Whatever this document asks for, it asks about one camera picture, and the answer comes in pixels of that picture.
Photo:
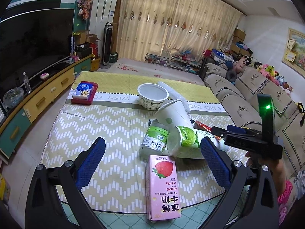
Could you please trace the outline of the person's right hand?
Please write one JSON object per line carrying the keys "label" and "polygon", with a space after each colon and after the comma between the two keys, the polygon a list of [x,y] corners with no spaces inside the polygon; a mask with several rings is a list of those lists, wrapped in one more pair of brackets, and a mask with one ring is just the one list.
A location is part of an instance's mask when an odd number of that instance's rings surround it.
{"label": "person's right hand", "polygon": [[283,160],[258,158],[257,161],[262,166],[266,165],[271,171],[272,179],[274,181],[275,189],[277,192],[277,197],[289,197],[291,193],[291,186],[286,182],[286,172]]}

